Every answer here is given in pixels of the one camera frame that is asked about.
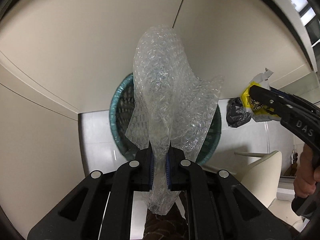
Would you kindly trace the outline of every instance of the plastic bag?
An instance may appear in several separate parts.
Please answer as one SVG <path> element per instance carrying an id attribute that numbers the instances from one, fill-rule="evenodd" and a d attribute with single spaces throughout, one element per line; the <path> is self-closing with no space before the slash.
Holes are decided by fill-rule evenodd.
<path id="1" fill-rule="evenodd" d="M 151 142 L 154 182 L 143 198 L 153 213 L 165 215 L 179 195 L 168 190 L 166 183 L 170 141 L 187 159 L 196 160 L 217 107 L 222 78 L 202 81 L 196 77 L 180 38 L 167 26 L 152 27 L 141 37 L 133 76 L 136 104 L 126 136 L 140 149 Z"/>
<path id="2" fill-rule="evenodd" d="M 240 98 L 232 99 L 227 109 L 226 120 L 228 126 L 234 128 L 244 125 L 251 120 L 251 114 L 244 109 Z"/>
<path id="3" fill-rule="evenodd" d="M 260 73 L 256 75 L 250 82 L 249 86 L 245 89 L 245 91 L 241 95 L 241 101 L 245 110 L 251 114 L 252 119 L 256 122 L 265 122 L 276 120 L 280 121 L 281 118 L 276 114 L 271 114 L 273 109 L 261 104 L 258 101 L 253 100 L 249 95 L 249 89 L 253 85 L 263 87 L 265 89 L 270 90 L 268 78 L 273 74 L 271 70 L 266 69 L 264 73 Z"/>

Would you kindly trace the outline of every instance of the silver screw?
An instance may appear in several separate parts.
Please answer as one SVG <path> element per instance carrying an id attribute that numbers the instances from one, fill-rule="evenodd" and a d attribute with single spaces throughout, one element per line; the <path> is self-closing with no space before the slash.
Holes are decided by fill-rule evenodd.
<path id="1" fill-rule="evenodd" d="M 225 170 L 219 171 L 219 176 L 223 178 L 227 178 L 229 176 L 229 172 Z"/>
<path id="2" fill-rule="evenodd" d="M 191 164 L 191 162 L 189 160 L 182 160 L 181 161 L 182 166 L 188 167 L 188 166 L 190 166 L 190 164 Z"/>
<path id="3" fill-rule="evenodd" d="M 138 161 L 130 161 L 129 165 L 130 165 L 130 167 L 138 167 L 139 166 L 139 162 Z"/>
<path id="4" fill-rule="evenodd" d="M 93 173 L 91 173 L 91 178 L 93 179 L 97 179 L 101 176 L 101 172 L 100 171 L 94 171 Z"/>

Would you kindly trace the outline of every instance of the triangular cutout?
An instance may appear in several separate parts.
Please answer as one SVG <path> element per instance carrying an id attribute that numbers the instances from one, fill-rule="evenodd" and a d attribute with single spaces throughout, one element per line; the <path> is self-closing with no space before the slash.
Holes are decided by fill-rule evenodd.
<path id="1" fill-rule="evenodd" d="M 241 193 L 237 187 L 233 189 L 233 195 L 235 196 L 244 221 L 248 221 L 260 215 L 259 210 Z"/>
<path id="2" fill-rule="evenodd" d="M 59 215 L 71 221 L 76 221 L 84 202 L 85 196 L 88 193 L 88 188 L 83 188 L 75 195 L 69 203 L 59 212 Z"/>

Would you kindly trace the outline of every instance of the chair backrest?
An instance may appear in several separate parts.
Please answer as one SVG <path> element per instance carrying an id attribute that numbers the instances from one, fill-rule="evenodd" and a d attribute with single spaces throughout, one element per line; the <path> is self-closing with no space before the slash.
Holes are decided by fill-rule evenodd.
<path id="1" fill-rule="evenodd" d="M 281 164 L 281 152 L 274 151 L 244 167 L 235 177 L 268 207 L 276 198 Z"/>

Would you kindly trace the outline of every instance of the white chair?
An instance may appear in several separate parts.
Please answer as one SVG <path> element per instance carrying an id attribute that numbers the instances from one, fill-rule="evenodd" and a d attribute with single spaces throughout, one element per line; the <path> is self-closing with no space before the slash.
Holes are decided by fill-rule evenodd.
<path id="1" fill-rule="evenodd" d="M 260 157 L 259 160 L 244 166 L 236 174 L 232 174 L 240 181 L 264 206 L 276 217 L 289 225 L 302 230 L 303 220 L 291 209 L 291 202 L 276 198 L 282 165 L 282 154 L 279 151 L 270 154 L 235 152 L 236 155 Z M 221 169 L 203 166 L 204 170 L 217 172 Z"/>

